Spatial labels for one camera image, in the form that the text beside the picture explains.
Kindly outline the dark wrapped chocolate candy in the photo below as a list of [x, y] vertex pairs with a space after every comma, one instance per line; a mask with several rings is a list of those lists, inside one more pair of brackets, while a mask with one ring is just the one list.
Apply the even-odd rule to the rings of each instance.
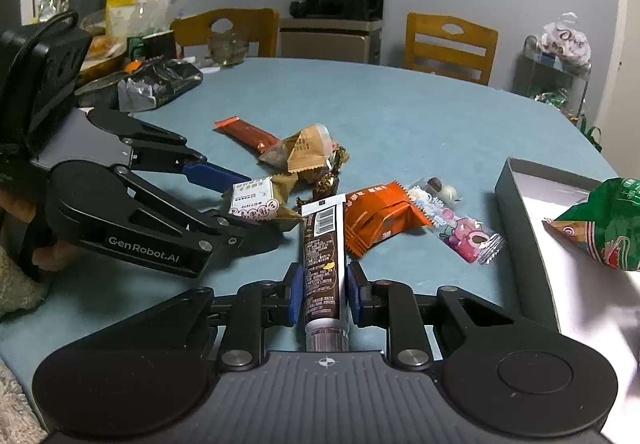
[[337, 146], [332, 155], [329, 156], [328, 169], [318, 178], [312, 187], [312, 196], [314, 200], [326, 199], [337, 193], [338, 185], [340, 185], [341, 167], [348, 160], [347, 150], [342, 146]]

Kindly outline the orange square snack packet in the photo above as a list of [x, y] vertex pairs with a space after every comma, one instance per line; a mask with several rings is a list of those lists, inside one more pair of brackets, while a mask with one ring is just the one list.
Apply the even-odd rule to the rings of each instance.
[[346, 249], [357, 257], [399, 233], [433, 226], [398, 182], [347, 193], [344, 222]]

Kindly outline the green snack bag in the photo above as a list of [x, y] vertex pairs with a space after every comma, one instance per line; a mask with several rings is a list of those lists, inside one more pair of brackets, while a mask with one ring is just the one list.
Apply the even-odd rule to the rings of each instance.
[[593, 260], [621, 271], [639, 271], [640, 183], [611, 178], [588, 197], [544, 222]]

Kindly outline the green tote bag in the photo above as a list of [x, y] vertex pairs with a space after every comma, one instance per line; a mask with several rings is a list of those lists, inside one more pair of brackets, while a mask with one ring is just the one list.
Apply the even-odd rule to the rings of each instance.
[[578, 129], [580, 130], [580, 133], [582, 133], [582, 136], [584, 136], [587, 139], [587, 141], [589, 141], [590, 144], [592, 144], [592, 147], [596, 149], [597, 152], [602, 151], [602, 144], [601, 144], [602, 131], [600, 127], [595, 125], [590, 125], [588, 123], [587, 117], [585, 115], [582, 115], [578, 122]]

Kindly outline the wooden chair at back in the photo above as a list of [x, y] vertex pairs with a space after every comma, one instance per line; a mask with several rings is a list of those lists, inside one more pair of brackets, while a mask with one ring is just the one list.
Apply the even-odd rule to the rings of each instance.
[[402, 66], [487, 86], [498, 38], [496, 30], [468, 20], [409, 12]]

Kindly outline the wooden chair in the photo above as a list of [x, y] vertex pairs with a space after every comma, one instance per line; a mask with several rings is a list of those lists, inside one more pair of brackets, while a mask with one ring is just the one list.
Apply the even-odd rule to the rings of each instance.
[[409, 12], [402, 66], [487, 86], [498, 38], [496, 30], [468, 20]]
[[233, 33], [255, 43], [258, 57], [272, 58], [277, 55], [280, 14], [272, 8], [219, 8], [175, 19], [170, 28], [180, 57], [188, 47], [204, 46], [216, 35]]

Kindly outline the white brown pastry packet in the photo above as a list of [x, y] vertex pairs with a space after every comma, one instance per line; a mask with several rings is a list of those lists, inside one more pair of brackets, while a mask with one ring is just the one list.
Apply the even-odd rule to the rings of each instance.
[[288, 205], [297, 181], [298, 176], [290, 173], [252, 179], [225, 191], [224, 201], [231, 215], [289, 231], [303, 219]]

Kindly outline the black water dispenser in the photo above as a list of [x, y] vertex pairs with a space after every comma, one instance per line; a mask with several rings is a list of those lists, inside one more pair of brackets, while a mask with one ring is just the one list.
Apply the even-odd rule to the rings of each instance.
[[294, 0], [280, 21], [284, 58], [381, 60], [384, 0]]

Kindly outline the grey open cardboard box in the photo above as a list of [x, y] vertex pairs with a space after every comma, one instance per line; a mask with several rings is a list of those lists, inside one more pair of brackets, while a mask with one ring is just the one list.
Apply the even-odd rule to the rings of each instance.
[[639, 439], [639, 276], [596, 261], [548, 222], [587, 198], [595, 179], [510, 158], [495, 187], [522, 313], [600, 352], [616, 401], [603, 427], [614, 443]]

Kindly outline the metal trolley shelf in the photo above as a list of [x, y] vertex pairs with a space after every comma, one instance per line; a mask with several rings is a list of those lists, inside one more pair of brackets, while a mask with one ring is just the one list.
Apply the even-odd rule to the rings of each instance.
[[576, 123], [584, 112], [591, 75], [591, 64], [577, 66], [538, 45], [529, 35], [516, 62], [513, 92], [535, 101], [550, 104]]

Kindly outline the orange snack bar wrapper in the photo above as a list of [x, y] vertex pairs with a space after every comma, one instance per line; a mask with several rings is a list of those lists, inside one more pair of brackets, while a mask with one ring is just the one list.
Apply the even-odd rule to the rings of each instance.
[[250, 124], [239, 117], [230, 117], [215, 123], [215, 130], [224, 133], [242, 145], [253, 149], [261, 156], [274, 146], [280, 144], [276, 136]]

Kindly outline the white plastic shopping bag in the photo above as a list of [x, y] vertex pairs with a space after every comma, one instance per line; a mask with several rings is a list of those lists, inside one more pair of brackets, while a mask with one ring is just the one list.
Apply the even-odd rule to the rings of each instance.
[[544, 26], [539, 47], [546, 54], [555, 55], [574, 66], [587, 66], [591, 60], [591, 47], [587, 35], [576, 29], [578, 17], [564, 12], [555, 21]]

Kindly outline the brown chocolate tube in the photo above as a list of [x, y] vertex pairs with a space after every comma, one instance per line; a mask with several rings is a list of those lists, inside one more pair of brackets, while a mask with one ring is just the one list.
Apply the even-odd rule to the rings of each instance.
[[348, 350], [344, 193], [302, 208], [306, 351]]

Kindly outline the wooden chair at left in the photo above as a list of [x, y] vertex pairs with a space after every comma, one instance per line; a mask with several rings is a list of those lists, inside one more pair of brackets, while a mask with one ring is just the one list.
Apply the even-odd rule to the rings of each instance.
[[272, 8], [219, 8], [175, 19], [170, 28], [180, 57], [188, 47], [204, 46], [216, 35], [233, 33], [255, 43], [258, 57], [272, 58], [277, 55], [280, 14]]

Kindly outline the black foil snack bag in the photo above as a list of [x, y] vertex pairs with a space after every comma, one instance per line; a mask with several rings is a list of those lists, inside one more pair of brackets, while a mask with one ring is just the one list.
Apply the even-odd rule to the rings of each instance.
[[121, 112], [155, 110], [170, 104], [202, 81], [203, 73], [189, 61], [149, 61], [118, 82], [118, 109]]

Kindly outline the brown paper pastry packet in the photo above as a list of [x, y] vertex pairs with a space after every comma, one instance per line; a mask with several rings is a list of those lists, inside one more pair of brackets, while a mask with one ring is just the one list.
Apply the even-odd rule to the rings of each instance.
[[316, 123], [279, 141], [258, 160], [274, 169], [296, 174], [313, 184], [330, 170], [330, 159], [338, 144], [324, 124]]

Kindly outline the clear pink candy packet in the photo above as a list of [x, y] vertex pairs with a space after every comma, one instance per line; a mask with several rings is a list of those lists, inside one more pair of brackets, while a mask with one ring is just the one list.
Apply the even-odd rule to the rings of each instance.
[[461, 212], [454, 186], [435, 176], [421, 178], [408, 187], [407, 195], [431, 222], [428, 229], [466, 262], [485, 265], [500, 253], [503, 237]]

